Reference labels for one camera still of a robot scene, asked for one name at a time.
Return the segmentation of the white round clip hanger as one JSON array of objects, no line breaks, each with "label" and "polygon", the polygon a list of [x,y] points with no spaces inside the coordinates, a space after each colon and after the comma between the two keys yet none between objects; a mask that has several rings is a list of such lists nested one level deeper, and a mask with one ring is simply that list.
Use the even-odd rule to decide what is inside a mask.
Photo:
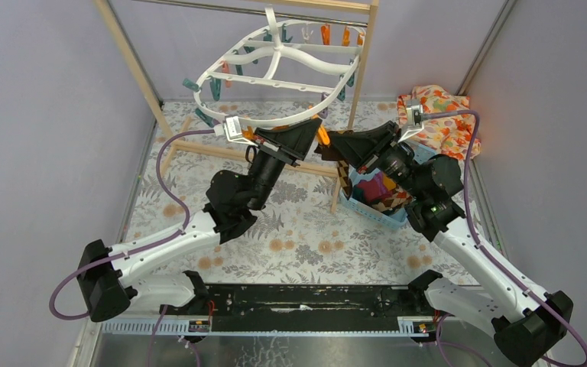
[{"label": "white round clip hanger", "polygon": [[260,13],[266,24],[245,35],[195,80],[182,84],[192,94],[197,114],[205,121],[224,113],[210,105],[223,88],[249,86],[264,93],[309,93],[320,101],[293,115],[275,118],[241,117],[240,124],[274,128],[322,115],[348,89],[360,88],[368,56],[367,23],[285,15],[266,5]]}]

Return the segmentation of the light blue plastic basket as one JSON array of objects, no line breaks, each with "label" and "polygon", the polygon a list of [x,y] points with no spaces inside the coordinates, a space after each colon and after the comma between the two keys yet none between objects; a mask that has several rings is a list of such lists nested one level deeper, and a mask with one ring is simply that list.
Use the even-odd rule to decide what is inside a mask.
[{"label": "light blue plastic basket", "polygon": [[407,223],[404,207],[412,197],[383,172],[375,169],[369,174],[360,174],[344,161],[337,163],[337,169],[338,201],[343,206],[391,229],[399,229]]}]

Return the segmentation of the brown yellow argyle sock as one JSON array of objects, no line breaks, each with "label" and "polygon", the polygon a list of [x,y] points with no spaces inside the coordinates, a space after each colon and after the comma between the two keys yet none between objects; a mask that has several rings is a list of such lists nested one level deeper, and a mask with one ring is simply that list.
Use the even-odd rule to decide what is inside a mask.
[{"label": "brown yellow argyle sock", "polygon": [[321,157],[322,161],[330,161],[336,163],[338,172],[339,184],[343,191],[345,198],[349,199],[353,192],[353,183],[349,178],[349,168],[351,165],[349,162],[331,145],[330,131],[326,130],[323,126],[320,126],[316,132],[316,140],[318,145],[316,146],[314,153]]}]

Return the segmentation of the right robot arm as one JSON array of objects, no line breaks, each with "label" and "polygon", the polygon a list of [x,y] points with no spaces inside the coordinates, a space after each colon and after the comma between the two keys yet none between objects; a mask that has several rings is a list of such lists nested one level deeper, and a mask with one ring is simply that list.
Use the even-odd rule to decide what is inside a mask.
[{"label": "right robot arm", "polygon": [[512,363],[530,366],[567,333],[573,302],[534,283],[488,244],[454,200],[463,189],[459,162],[444,154],[418,161],[388,122],[366,132],[329,132],[324,158],[345,161],[359,173],[380,171],[411,195],[405,208],[412,228],[449,253],[484,288],[477,294],[435,271],[416,278],[407,295],[419,315],[445,311],[493,338]]}]

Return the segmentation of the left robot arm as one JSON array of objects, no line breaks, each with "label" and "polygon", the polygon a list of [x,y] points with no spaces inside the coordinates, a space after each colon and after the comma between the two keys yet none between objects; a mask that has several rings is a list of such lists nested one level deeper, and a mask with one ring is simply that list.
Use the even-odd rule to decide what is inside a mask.
[{"label": "left robot arm", "polygon": [[238,238],[257,221],[287,165],[305,158],[321,127],[320,118],[275,130],[258,128],[248,139],[256,152],[248,173],[222,170],[210,181],[207,203],[200,210],[184,211],[185,220],[140,240],[106,246],[89,243],[79,262],[76,279],[95,323],[127,310],[182,308],[189,314],[206,306],[208,291],[195,271],[176,276],[154,275],[153,270],[173,258],[216,247]]}]

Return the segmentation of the cream orange argyle sock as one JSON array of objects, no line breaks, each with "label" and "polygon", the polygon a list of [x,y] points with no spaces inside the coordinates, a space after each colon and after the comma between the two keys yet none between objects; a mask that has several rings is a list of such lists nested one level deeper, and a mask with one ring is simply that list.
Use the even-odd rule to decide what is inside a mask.
[{"label": "cream orange argyle sock", "polygon": [[368,205],[386,216],[392,216],[399,209],[403,209],[413,200],[413,197],[400,187],[380,195],[373,199]]}]

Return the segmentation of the floral orange cloth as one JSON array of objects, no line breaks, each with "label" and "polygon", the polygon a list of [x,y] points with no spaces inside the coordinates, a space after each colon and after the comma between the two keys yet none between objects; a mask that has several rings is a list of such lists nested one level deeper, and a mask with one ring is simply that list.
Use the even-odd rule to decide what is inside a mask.
[{"label": "floral orange cloth", "polygon": [[[470,107],[468,96],[456,96],[438,85],[415,86],[410,93],[399,95],[397,111],[399,124],[407,123],[406,107],[410,101],[417,99],[425,113],[454,112]],[[465,160],[469,150],[475,117],[457,115],[425,122],[425,128],[412,139],[434,151],[448,155],[457,160]]]}]

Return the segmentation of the floral patterned table mat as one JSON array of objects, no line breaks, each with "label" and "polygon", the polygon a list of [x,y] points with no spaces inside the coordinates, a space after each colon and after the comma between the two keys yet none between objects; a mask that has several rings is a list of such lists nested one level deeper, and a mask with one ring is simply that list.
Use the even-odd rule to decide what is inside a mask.
[{"label": "floral patterned table mat", "polygon": [[[166,229],[206,203],[213,174],[244,173],[246,161],[179,151],[164,182],[155,174],[166,136],[159,128],[146,147],[125,240]],[[406,284],[426,270],[456,284],[475,279],[450,255],[408,225],[391,229],[332,201],[336,180],[285,170],[256,223],[241,237],[173,258],[158,274],[198,271],[208,283]]]}]

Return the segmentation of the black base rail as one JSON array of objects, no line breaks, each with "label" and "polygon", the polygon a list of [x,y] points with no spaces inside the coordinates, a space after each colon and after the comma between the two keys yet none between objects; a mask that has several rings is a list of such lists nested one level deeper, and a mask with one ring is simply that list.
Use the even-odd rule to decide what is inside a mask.
[{"label": "black base rail", "polygon": [[214,333],[400,332],[433,331],[444,312],[433,309],[420,292],[404,285],[209,284],[203,300],[168,307],[167,315],[212,323]]}]

